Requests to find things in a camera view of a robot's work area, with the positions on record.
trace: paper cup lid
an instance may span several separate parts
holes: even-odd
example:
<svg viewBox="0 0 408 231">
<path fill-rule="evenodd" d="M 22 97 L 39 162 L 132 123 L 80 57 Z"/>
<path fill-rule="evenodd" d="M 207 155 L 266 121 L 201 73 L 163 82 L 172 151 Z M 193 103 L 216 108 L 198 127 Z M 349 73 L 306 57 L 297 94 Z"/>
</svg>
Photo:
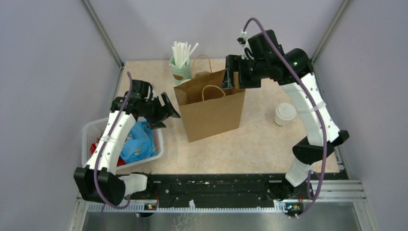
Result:
<svg viewBox="0 0 408 231">
<path fill-rule="evenodd" d="M 296 115 L 296 109 L 290 103 L 279 104 L 277 111 L 279 116 L 284 119 L 293 119 Z"/>
</svg>

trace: white straw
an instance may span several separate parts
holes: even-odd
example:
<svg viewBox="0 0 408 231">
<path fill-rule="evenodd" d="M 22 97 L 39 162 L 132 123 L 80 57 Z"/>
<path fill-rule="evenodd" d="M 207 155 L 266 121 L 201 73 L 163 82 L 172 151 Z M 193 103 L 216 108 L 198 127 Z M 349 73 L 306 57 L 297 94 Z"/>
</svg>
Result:
<svg viewBox="0 0 408 231">
<path fill-rule="evenodd" d="M 174 64 L 170 64 L 170 66 L 181 69 L 185 65 L 190 64 L 190 56 L 197 48 L 198 43 L 194 45 L 192 50 L 191 44 L 188 44 L 187 42 L 174 41 L 173 44 L 174 46 L 172 46 L 171 49 L 173 50 Z"/>
</svg>

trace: red item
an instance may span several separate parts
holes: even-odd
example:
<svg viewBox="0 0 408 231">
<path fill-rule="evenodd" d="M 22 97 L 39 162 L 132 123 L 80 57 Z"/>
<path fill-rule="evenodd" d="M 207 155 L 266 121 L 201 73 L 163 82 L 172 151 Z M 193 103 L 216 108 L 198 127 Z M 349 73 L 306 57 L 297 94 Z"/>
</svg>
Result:
<svg viewBox="0 0 408 231">
<path fill-rule="evenodd" d="M 96 148 L 98 147 L 98 143 L 99 143 L 99 139 L 98 139 L 98 142 L 97 143 L 93 143 L 93 144 L 91 144 L 90 145 L 90 153 L 94 153 L 95 152 L 95 150 L 96 150 Z M 125 165 L 126 164 L 126 162 L 121 158 L 121 157 L 119 157 L 119 159 L 117 160 L 117 167 L 119 167 L 119 166 L 122 166 L 122 165 Z"/>
<path fill-rule="evenodd" d="M 117 167 L 125 165 L 125 164 L 126 164 L 126 162 L 121 157 L 119 157 L 119 159 L 117 161 Z"/>
</svg>

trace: green cup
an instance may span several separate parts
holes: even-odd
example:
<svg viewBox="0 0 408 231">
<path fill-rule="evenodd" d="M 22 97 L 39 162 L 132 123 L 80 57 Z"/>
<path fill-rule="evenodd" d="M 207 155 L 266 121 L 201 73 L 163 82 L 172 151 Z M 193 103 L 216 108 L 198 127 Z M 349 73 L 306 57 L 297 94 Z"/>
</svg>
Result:
<svg viewBox="0 0 408 231">
<path fill-rule="evenodd" d="M 173 72 L 173 79 L 174 79 L 174 83 L 176 84 L 176 86 L 180 85 L 181 82 L 185 81 L 186 79 L 192 79 L 192 70 L 191 70 L 190 62 L 188 65 L 186 65 L 183 68 L 177 68 L 174 65 L 174 57 L 171 57 L 170 64 L 172 64 L 170 66 Z"/>
</svg>

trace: white paper cup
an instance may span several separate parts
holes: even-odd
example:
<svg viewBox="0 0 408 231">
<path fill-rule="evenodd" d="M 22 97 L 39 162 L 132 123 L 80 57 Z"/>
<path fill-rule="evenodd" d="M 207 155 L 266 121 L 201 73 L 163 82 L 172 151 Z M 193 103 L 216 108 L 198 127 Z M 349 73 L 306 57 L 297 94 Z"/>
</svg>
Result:
<svg viewBox="0 0 408 231">
<path fill-rule="evenodd" d="M 296 115 L 296 109 L 290 103 L 281 103 L 276 107 L 273 122 L 278 127 L 290 124 Z"/>
</svg>

